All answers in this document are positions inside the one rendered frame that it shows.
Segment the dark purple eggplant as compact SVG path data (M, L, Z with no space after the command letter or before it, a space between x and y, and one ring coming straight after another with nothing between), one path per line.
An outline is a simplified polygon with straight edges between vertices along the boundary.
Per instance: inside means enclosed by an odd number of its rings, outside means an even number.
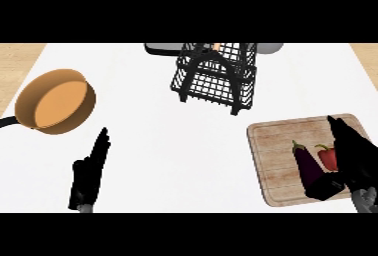
M304 145L292 141L292 154L298 166L304 191L308 192L316 180L323 176L323 170Z

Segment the wooden cutting board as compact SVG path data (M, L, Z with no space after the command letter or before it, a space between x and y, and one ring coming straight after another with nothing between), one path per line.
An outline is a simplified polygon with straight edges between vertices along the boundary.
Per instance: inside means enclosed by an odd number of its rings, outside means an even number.
M254 123L248 126L246 136L266 203L271 207L314 203L316 199L304 195L292 147L297 142L307 148L322 170L328 172L316 147L316 144L333 146L326 117Z

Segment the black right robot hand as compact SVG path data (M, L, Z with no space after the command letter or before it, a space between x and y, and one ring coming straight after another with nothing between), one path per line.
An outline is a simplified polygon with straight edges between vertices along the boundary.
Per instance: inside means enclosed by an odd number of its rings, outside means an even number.
M338 171L325 173L305 189L305 196L325 201L344 188L350 192L375 188L378 191L378 146L345 124L341 118L328 117L333 135Z

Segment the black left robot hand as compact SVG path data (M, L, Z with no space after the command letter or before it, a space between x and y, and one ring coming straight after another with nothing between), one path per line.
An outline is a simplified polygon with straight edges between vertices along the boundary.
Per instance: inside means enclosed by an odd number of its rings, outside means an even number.
M109 146L108 129L102 128L90 155L72 164L74 181L68 203L69 210L78 210L78 206L84 204L94 206Z

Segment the red bell pepper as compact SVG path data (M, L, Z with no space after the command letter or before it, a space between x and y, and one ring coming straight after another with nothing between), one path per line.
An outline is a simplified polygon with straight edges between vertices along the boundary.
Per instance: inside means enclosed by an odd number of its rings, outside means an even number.
M338 165L336 165L335 149L329 148L323 144L317 144L316 147L319 148L317 156L325 168L329 171L336 171Z

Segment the grey appliance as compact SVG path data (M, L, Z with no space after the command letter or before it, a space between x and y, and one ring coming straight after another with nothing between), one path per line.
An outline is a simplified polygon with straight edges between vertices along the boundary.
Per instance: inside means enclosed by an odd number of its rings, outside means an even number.
M257 53L258 54L273 54L282 48L282 43L258 43ZM181 43L146 43L144 50L152 55L161 56L177 56L181 51Z

